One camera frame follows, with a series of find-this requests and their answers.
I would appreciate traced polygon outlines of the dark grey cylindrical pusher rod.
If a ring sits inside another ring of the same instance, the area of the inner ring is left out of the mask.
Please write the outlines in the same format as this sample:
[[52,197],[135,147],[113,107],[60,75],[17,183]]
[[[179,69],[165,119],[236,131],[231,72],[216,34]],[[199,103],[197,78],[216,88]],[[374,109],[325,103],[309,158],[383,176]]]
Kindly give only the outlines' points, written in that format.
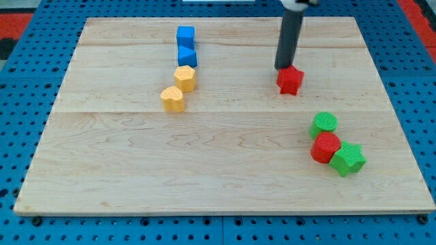
[[303,11],[284,9],[275,57],[276,70],[293,65],[303,17]]

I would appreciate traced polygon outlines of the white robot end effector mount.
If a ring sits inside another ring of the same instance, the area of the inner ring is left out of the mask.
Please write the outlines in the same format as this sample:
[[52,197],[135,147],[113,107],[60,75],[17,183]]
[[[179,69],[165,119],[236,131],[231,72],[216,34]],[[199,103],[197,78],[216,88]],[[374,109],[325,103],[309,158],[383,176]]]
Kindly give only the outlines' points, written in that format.
[[280,0],[286,10],[293,12],[303,12],[308,7],[318,6],[320,0]]

